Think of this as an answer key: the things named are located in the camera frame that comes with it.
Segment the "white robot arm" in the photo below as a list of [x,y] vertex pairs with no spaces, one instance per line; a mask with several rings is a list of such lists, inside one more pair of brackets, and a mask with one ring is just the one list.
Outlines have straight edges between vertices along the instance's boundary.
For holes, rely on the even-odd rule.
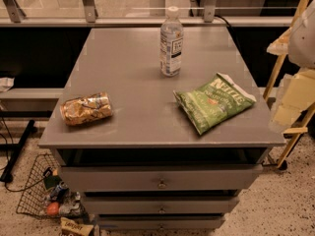
[[315,1],[310,3],[292,27],[288,59],[299,67],[315,68]]

